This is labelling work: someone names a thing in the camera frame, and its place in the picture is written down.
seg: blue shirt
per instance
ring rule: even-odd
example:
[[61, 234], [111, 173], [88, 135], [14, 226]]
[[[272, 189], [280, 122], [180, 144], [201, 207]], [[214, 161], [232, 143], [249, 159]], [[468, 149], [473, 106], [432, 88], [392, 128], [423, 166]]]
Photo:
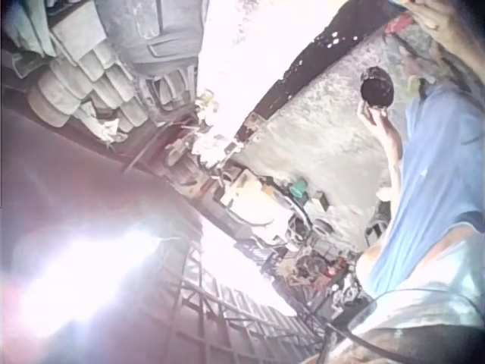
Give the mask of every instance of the blue shirt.
[[485, 112], [451, 83], [414, 100], [402, 156], [399, 208], [387, 243], [362, 285], [373, 297], [394, 290], [457, 224], [485, 231]]

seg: green object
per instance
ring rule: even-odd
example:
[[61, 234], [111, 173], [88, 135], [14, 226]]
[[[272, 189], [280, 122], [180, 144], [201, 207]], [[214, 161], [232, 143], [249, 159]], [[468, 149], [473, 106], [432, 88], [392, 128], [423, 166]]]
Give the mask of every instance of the green object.
[[303, 198], [308, 188], [307, 181], [300, 177], [294, 184], [289, 187], [289, 192], [297, 199]]

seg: person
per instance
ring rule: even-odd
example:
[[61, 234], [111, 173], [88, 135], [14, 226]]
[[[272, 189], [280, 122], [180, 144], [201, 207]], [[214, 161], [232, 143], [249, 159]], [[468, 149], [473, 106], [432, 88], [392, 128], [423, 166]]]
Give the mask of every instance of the person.
[[[450, 0], [400, 4], [485, 85], [481, 38]], [[405, 146], [385, 110], [358, 106], [389, 162], [392, 218], [356, 265], [377, 300], [349, 326], [354, 336], [330, 351], [330, 362], [474, 362], [483, 354], [484, 100], [454, 83], [432, 86], [408, 108]]]

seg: dark round object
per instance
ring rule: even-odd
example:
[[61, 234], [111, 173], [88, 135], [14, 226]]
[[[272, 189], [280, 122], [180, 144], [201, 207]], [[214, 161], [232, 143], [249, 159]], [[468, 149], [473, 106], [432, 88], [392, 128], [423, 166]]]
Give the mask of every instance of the dark round object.
[[391, 76], [380, 67], [368, 68], [361, 75], [361, 96], [371, 107], [388, 108], [394, 101]]

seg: floor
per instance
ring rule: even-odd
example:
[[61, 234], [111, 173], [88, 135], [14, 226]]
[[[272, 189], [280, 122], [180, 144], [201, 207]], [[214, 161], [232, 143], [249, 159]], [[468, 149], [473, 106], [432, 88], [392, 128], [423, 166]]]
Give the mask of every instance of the floor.
[[[254, 172], [271, 175], [282, 184], [303, 177], [312, 193], [326, 193], [330, 208], [324, 214], [312, 212], [335, 230], [323, 245], [363, 250], [363, 231], [377, 204], [376, 192], [389, 183], [383, 150], [355, 116], [359, 77], [368, 67], [380, 66], [390, 73], [395, 87], [390, 117], [406, 139], [405, 109], [412, 100], [408, 76], [401, 57], [382, 35], [383, 30], [377, 31], [289, 100], [236, 157]], [[427, 54], [431, 39], [417, 25], [399, 35], [419, 54]], [[443, 78], [438, 67], [432, 67], [431, 73]]]

